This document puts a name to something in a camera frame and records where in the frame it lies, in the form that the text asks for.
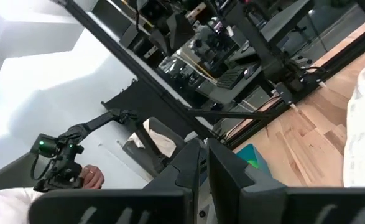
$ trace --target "black cable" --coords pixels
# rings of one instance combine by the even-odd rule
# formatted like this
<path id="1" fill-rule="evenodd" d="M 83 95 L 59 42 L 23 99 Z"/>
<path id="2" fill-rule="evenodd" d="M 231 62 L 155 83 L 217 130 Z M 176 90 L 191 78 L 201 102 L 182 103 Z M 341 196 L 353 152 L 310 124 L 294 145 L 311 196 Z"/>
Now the black cable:
<path id="1" fill-rule="evenodd" d="M 314 33 L 315 33 L 315 35 L 319 38 L 319 41 L 320 41 L 320 43 L 321 43 L 321 46 L 323 47 L 323 49 L 325 50 L 325 52 L 328 52 L 327 47 L 326 47 L 326 44 L 325 44 L 325 43 L 324 43 L 324 41 L 322 40 L 322 38 L 321 38 L 321 36 L 320 36 L 320 34 L 319 34 L 319 32 L 318 32 L 318 29 L 316 28 L 315 24 L 314 24 L 314 23 L 313 23 L 313 21 L 312 21 L 311 16 L 310 16 L 309 14 L 307 14 L 307 15 L 306 15 L 306 17 L 307 17 L 307 19 L 309 20 L 309 23 L 310 23 L 310 25 L 311 25 L 311 27 L 312 27 L 312 29 L 313 29 L 313 31 L 314 31 Z"/>
<path id="2" fill-rule="evenodd" d="M 39 177 L 36 178 L 34 176 L 34 171 L 38 160 L 39 160 L 39 155 L 36 155 L 32 164 L 32 168 L 30 168 L 30 178 L 32 178 L 33 180 L 40 180 L 41 178 L 43 178 L 43 176 L 47 173 L 48 169 L 50 168 L 51 163 L 54 161 L 54 159 L 51 159 L 45 166 L 43 172 L 39 175 Z"/>
<path id="3" fill-rule="evenodd" d="M 138 1 L 135 4 L 135 27 L 139 32 L 139 10 L 138 10 Z"/>

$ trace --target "table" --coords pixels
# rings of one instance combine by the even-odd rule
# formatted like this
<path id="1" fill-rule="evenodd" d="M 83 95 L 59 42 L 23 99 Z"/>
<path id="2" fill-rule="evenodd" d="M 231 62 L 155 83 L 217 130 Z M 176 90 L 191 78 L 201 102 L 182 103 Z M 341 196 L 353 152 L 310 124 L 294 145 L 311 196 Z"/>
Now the table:
<path id="1" fill-rule="evenodd" d="M 365 23 L 315 65 L 323 65 L 364 32 Z M 301 101 L 298 111 L 286 111 L 234 152 L 254 144 L 274 178 L 289 186 L 342 186 L 346 108 L 364 67 L 365 53 L 329 79 L 327 88 Z"/>

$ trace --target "blue object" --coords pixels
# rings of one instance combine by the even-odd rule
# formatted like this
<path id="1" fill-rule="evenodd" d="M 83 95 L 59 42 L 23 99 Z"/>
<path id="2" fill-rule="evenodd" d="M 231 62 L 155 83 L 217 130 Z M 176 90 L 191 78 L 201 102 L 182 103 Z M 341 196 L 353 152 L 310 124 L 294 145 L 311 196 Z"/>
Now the blue object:
<path id="1" fill-rule="evenodd" d="M 264 173 L 270 175 L 270 170 L 268 168 L 267 162 L 262 157 L 262 155 L 257 151 L 253 144 L 248 144 L 246 147 L 241 149 L 236 153 L 238 157 L 247 161 L 247 163 L 253 165 L 257 169 L 263 171 Z"/>

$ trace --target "black robotic arm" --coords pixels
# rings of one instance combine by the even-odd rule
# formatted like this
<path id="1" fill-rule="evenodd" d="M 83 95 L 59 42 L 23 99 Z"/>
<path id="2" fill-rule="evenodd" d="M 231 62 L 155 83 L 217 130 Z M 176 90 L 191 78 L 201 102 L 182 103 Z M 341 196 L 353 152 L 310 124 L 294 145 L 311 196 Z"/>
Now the black robotic arm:
<path id="1" fill-rule="evenodd" d="M 36 155 L 30 175 L 33 179 L 39 180 L 34 189 L 39 192 L 48 192 L 55 189 L 82 188 L 83 179 L 79 177 L 81 165 L 75 162 L 76 155 L 84 151 L 83 146 L 79 145 L 79 143 L 93 131 L 111 121 L 133 125 L 148 152 L 154 153 L 157 156 L 156 158 L 159 158 L 159 160 L 154 162 L 161 162 L 163 156 L 144 129 L 138 116 L 129 110 L 113 109 L 87 123 L 70 127 L 57 138 L 46 134 L 39 134 L 30 150 L 30 153 Z M 35 178 L 34 170 L 39 155 L 50 158 L 50 161 L 41 175 Z"/>

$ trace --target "wire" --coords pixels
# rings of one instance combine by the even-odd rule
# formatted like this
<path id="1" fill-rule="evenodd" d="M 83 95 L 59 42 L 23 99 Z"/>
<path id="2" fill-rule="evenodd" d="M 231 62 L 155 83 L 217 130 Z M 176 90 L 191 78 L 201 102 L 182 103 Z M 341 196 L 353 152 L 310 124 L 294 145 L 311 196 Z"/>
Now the wire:
<path id="1" fill-rule="evenodd" d="M 320 43 L 321 43 L 321 46 L 323 47 L 323 49 L 325 50 L 325 52 L 328 52 L 327 47 L 326 47 L 326 44 L 324 43 L 323 39 L 321 38 L 321 36 L 320 36 L 320 34 L 318 32 L 318 29 L 316 28 L 315 24 L 312 21 L 311 16 L 309 14 L 306 14 L 305 17 L 308 19 L 308 21 L 309 21 L 309 23 L 310 23 L 310 25 L 311 25 L 311 27 L 312 27 L 315 35 L 319 38 Z"/>
<path id="2" fill-rule="evenodd" d="M 125 0 L 121 0 L 121 2 L 123 2 L 132 12 L 135 12 L 136 13 L 136 10 L 133 8 L 133 7 L 131 7 L 130 5 L 128 5 L 128 3 L 125 1 Z M 151 23 L 151 22 L 149 22 L 144 16 L 140 16 L 141 17 L 141 19 L 143 19 L 150 27 L 153 27 L 154 25 Z"/>
<path id="3" fill-rule="evenodd" d="M 43 178 L 43 176 L 47 173 L 48 169 L 50 168 L 50 165 L 55 162 L 54 159 L 50 159 L 50 161 L 48 162 L 48 164 L 45 166 L 43 172 L 39 175 L 39 177 L 35 177 L 34 176 L 34 171 L 35 171 L 35 167 L 37 165 L 37 161 L 39 160 L 39 155 L 36 155 L 36 157 L 34 158 L 33 164 L 32 164 L 32 168 L 30 169 L 30 178 L 32 178 L 33 180 L 40 180 L 41 178 Z"/>
<path id="4" fill-rule="evenodd" d="M 183 54 L 183 56 L 185 56 L 187 59 L 189 59 L 189 61 L 191 61 L 195 66 L 197 66 L 199 68 L 199 70 L 201 70 L 203 72 L 204 75 L 206 75 L 208 78 L 212 79 L 213 81 L 217 81 L 214 77 L 212 77 L 204 68 L 202 68 L 199 64 L 197 64 L 192 58 L 189 57 L 189 55 L 187 55 L 184 51 L 181 50 L 181 54 Z"/>
<path id="5" fill-rule="evenodd" d="M 135 3 L 135 27 L 139 32 L 139 9 L 138 9 L 138 1 Z"/>

